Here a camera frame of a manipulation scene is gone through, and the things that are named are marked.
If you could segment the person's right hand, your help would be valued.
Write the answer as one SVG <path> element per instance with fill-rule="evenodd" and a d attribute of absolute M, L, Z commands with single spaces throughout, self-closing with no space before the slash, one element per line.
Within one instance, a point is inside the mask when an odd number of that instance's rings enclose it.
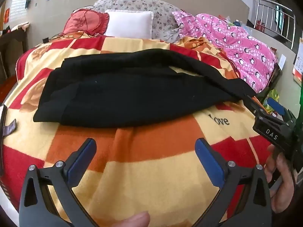
<path fill-rule="evenodd" d="M 265 175 L 267 182 L 272 180 L 273 173 L 277 169 L 281 176 L 281 183 L 278 188 L 270 189 L 271 207 L 274 213 L 278 214 L 288 208 L 294 195 L 294 185 L 297 181 L 297 173 L 293 172 L 295 183 L 288 161 L 283 153 L 280 153 L 276 158 L 273 157 L 275 146 L 269 145 L 267 150 L 271 153 L 266 159 Z"/>

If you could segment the person's left hand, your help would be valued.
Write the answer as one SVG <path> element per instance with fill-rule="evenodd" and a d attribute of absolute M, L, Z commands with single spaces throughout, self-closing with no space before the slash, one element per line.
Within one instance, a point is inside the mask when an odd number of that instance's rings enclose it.
<path fill-rule="evenodd" d="M 112 227 L 148 227 L 150 220 L 150 214 L 145 211 L 119 221 L 113 224 Z"/>

